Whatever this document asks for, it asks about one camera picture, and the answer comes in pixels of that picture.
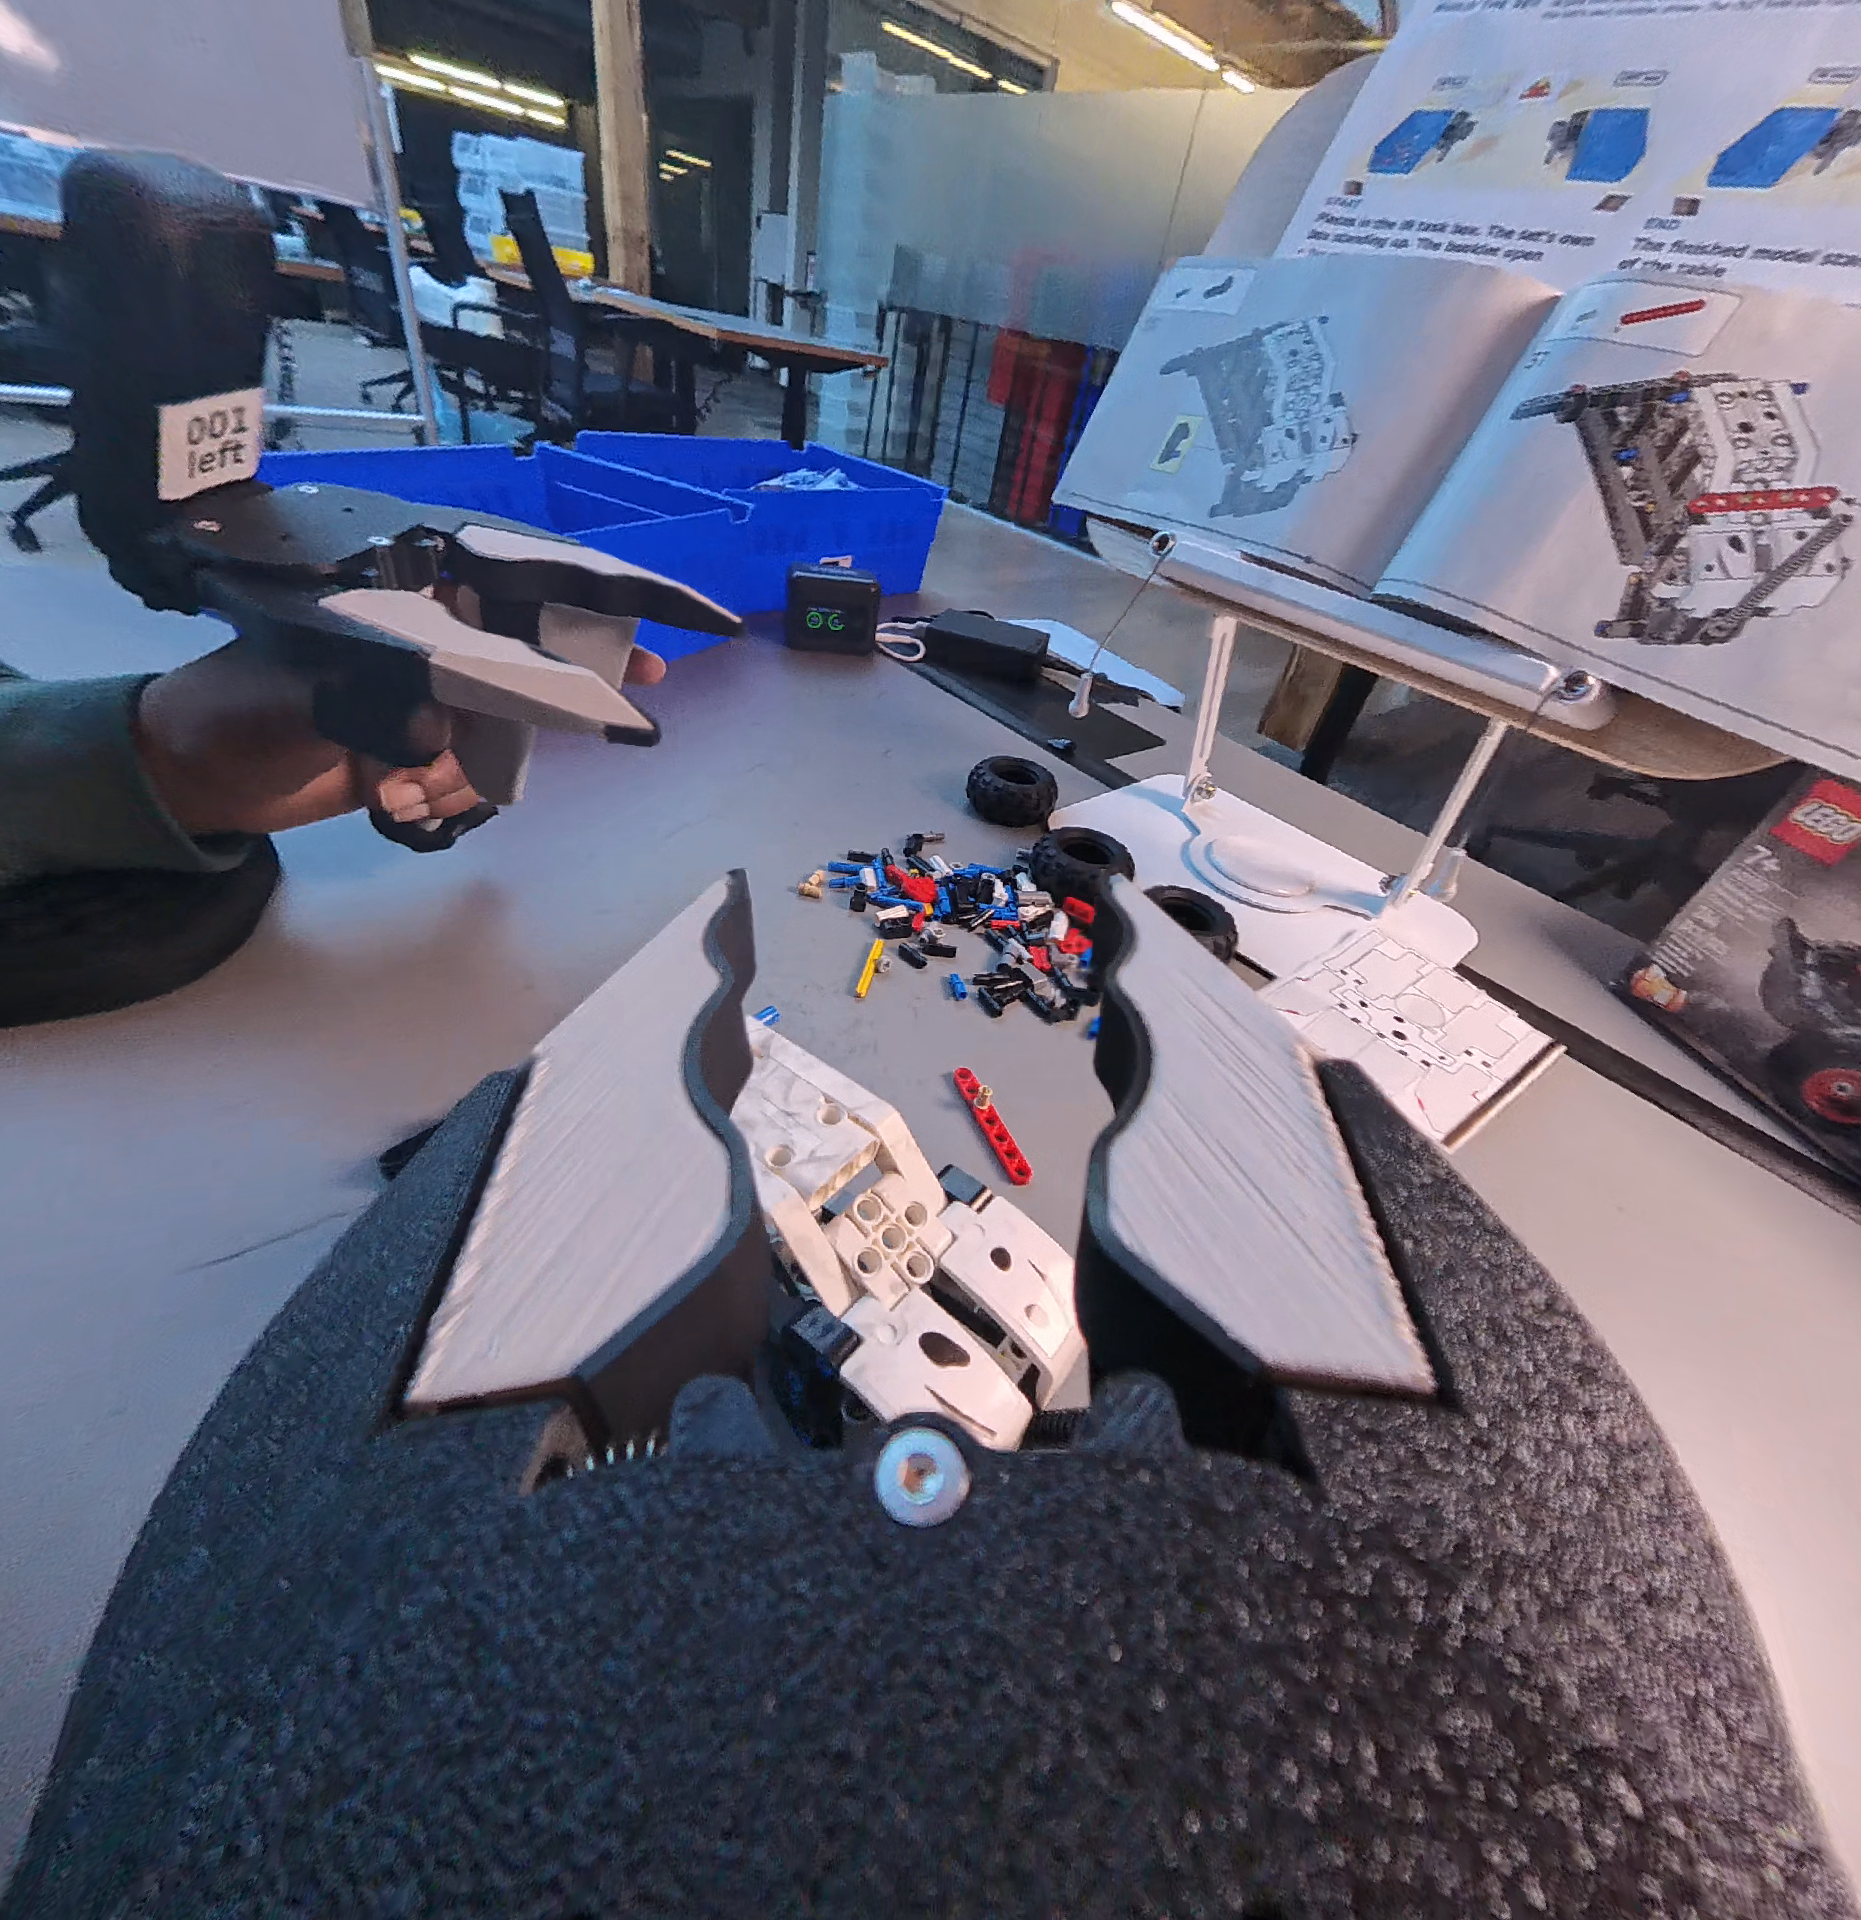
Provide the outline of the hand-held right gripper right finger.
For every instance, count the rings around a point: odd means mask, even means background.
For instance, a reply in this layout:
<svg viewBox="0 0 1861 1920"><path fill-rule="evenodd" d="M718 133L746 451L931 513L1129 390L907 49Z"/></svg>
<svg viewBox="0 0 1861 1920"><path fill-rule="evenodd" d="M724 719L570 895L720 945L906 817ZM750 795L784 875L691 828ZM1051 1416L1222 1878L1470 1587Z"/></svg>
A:
<svg viewBox="0 0 1861 1920"><path fill-rule="evenodd" d="M1086 1341L1145 1367L1150 1310L1201 1355L1280 1385L1431 1395L1319 1061L1121 875L1094 924L1094 1071L1113 1115L1086 1162Z"/></svg>

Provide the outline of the red toy beam piece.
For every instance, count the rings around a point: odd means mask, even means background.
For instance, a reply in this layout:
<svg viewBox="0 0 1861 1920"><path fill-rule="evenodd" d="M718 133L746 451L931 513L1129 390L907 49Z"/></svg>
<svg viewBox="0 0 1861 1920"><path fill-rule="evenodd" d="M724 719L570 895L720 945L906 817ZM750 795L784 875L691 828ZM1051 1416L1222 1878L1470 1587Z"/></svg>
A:
<svg viewBox="0 0 1861 1920"><path fill-rule="evenodd" d="M994 1089L981 1081L972 1067L951 1071L954 1089L961 1095L972 1123L990 1145L1001 1171L1013 1188L1024 1188L1031 1181L1031 1162L1013 1138L1013 1130L1003 1118L995 1105Z"/></svg>

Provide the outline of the toy truck chassis model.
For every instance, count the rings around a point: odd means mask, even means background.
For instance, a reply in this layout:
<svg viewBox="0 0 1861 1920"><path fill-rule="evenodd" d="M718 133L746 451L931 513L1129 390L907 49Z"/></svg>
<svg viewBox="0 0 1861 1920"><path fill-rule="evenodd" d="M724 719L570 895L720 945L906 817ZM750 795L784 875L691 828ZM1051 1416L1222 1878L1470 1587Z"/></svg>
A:
<svg viewBox="0 0 1861 1920"><path fill-rule="evenodd" d="M893 1105L750 1016L733 1120L792 1294L777 1401L805 1443L929 1416L994 1450L1065 1442L1091 1399L1070 1252Z"/></svg>

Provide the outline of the pile of small toy pieces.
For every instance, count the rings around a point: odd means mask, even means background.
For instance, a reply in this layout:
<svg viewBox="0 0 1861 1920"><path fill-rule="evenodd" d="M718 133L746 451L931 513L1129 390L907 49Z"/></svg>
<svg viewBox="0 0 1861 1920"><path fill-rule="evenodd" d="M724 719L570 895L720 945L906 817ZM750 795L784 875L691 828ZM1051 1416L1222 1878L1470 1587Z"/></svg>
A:
<svg viewBox="0 0 1861 1920"><path fill-rule="evenodd" d="M1028 875L1031 847L956 859L944 833L907 833L897 847L849 849L807 866L789 893L818 924L843 928L838 970L857 1003L899 981L986 1019L1024 1011L1095 1034L1100 905L1041 890ZM890 968L857 999L852 984L871 939L887 942Z"/></svg>

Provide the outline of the toy instruction booklet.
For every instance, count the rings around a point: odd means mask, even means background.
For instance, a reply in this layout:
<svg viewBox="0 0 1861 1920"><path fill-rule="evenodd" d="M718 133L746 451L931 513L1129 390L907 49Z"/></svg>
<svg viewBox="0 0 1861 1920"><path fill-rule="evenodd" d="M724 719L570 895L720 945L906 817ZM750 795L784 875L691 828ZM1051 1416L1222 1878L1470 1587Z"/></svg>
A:
<svg viewBox="0 0 1861 1920"><path fill-rule="evenodd" d="M1473 263L1173 264L1057 502L1525 711L1631 692L1861 778L1861 309Z"/></svg>

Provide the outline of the person's left forearm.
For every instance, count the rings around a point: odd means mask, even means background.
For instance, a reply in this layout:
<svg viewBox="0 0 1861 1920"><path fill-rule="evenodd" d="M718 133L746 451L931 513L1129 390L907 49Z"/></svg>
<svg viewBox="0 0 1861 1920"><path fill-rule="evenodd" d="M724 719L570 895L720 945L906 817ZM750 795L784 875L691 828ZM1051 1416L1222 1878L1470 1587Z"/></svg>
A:
<svg viewBox="0 0 1861 1920"><path fill-rule="evenodd" d="M149 676L38 680L0 660L0 887L86 870L221 873L259 833L185 833L133 720Z"/></svg>

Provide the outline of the black desk mat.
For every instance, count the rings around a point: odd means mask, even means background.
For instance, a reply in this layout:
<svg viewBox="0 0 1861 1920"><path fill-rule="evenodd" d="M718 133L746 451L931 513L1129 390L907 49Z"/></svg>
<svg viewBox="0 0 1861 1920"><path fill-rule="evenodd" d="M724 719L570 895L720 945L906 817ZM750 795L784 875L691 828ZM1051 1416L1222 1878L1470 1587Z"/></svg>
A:
<svg viewBox="0 0 1861 1920"><path fill-rule="evenodd" d="M1105 786L1134 778L1121 768L1125 760L1161 747L1161 737L1134 717L1136 698L1127 698L1118 708L1088 703L1086 713L1077 717L1070 708L1073 679L1055 680L1046 665L1036 682L1010 682L951 675L923 663L923 642L917 637L882 638L881 650L1017 732L1051 759L1084 770L1091 781L1100 781Z"/></svg>

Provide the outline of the person's left hand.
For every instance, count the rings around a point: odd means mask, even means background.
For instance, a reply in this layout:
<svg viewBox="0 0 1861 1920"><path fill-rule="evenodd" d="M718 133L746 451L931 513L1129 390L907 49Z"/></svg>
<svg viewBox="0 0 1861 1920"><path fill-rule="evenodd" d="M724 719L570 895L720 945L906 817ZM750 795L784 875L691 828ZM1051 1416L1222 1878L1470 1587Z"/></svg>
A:
<svg viewBox="0 0 1861 1920"><path fill-rule="evenodd" d="M367 807L401 825L441 822L481 803L446 708L411 711L403 759L361 757L317 732L310 685L247 642L150 679L133 732L158 801L197 838L280 833Z"/></svg>

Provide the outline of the black office chair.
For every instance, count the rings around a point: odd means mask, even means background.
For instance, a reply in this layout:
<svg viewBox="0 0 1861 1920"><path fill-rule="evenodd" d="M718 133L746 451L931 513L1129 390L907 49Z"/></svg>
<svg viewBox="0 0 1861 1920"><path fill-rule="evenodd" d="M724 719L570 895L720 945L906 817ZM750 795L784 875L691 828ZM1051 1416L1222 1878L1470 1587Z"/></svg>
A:
<svg viewBox="0 0 1861 1920"><path fill-rule="evenodd" d="M537 437L570 444L584 428L678 431L678 395L669 387L637 377L629 348L619 348L609 369L591 364L591 312L568 291L534 191L505 189L501 200L521 251L521 270L532 283L539 312Z"/></svg>

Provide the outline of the whiteboard on stand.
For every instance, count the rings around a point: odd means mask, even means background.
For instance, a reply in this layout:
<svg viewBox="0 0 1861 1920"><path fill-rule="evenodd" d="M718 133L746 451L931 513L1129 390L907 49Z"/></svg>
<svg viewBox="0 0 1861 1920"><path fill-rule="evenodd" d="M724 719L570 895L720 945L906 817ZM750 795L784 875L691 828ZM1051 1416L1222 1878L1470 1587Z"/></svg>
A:
<svg viewBox="0 0 1861 1920"><path fill-rule="evenodd" d="M436 388L408 283L391 106L365 2L0 2L0 125L69 148L159 152L375 208L424 444Z"/></svg>

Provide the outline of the small black timer device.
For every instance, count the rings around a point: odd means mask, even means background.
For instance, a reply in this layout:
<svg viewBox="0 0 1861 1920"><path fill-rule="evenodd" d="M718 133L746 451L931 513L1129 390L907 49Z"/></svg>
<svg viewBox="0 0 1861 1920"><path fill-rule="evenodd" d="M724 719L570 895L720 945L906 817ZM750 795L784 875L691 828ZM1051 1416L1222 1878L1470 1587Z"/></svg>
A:
<svg viewBox="0 0 1861 1920"><path fill-rule="evenodd" d="M877 653L882 585L875 573L845 563L794 563L784 588L785 646L838 656Z"/></svg>

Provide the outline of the black toy tire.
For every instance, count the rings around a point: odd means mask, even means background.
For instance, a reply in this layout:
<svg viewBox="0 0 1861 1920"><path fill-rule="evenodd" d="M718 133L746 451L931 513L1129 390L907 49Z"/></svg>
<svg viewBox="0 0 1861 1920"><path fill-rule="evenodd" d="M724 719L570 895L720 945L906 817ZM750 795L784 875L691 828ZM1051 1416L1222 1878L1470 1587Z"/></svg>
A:
<svg viewBox="0 0 1861 1920"><path fill-rule="evenodd" d="M1222 900L1168 883L1145 889L1145 895L1201 942L1218 959L1228 963L1234 957L1239 932L1230 908Z"/></svg>
<svg viewBox="0 0 1861 1920"><path fill-rule="evenodd" d="M1059 805L1059 784L1045 763L992 753L970 768L964 797L986 825L1042 833Z"/></svg>
<svg viewBox="0 0 1861 1920"><path fill-rule="evenodd" d="M1063 825L1042 833L1028 849L1028 875L1054 900L1075 898L1097 905L1111 875L1136 875L1130 849L1086 825Z"/></svg>

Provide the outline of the white book stand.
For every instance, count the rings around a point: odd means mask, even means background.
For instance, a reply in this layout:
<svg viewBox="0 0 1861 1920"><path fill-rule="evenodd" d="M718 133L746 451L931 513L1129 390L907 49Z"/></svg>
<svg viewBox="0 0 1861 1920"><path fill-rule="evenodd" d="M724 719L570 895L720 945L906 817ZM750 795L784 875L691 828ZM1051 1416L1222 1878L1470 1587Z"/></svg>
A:
<svg viewBox="0 0 1861 1920"><path fill-rule="evenodd" d="M1431 887L1460 859L1447 840L1504 733L1538 720L1594 732L1612 722L1618 697L1582 669L1282 573L1234 543L1182 531L1159 533L1150 548L1173 583L1226 604L1210 624L1187 771L1063 807L1054 827L1094 825L1129 847L1141 887L1183 884L1224 905L1239 956L1269 974L1302 970L1375 917L1423 957L1459 967L1477 946L1477 927ZM1428 679L1446 698L1473 698L1488 713L1465 774L1405 875L1386 875L1219 786L1210 757L1234 638L1247 618L1322 653L1340 646L1381 659L1386 679Z"/></svg>

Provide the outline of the stack of coloured bins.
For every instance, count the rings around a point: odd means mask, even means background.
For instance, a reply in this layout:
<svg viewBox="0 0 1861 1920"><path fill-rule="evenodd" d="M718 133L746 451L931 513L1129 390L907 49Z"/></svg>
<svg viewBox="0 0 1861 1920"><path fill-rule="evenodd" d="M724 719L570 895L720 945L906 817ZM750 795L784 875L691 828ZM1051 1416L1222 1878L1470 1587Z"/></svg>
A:
<svg viewBox="0 0 1861 1920"><path fill-rule="evenodd" d="M1055 507L1054 493L1095 412L1118 348L1045 340L1003 330L986 395L1001 404L997 452L986 510L1013 524L1086 543L1086 514Z"/></svg>

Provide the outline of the printed instruction sheet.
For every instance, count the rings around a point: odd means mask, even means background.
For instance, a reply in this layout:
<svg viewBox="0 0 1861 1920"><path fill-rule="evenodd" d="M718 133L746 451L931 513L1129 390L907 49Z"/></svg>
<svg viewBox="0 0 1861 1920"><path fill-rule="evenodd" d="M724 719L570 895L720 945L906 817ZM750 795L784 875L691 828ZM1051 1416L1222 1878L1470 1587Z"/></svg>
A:
<svg viewBox="0 0 1861 1920"><path fill-rule="evenodd" d="M1280 251L1861 308L1861 2L1419 3Z"/></svg>

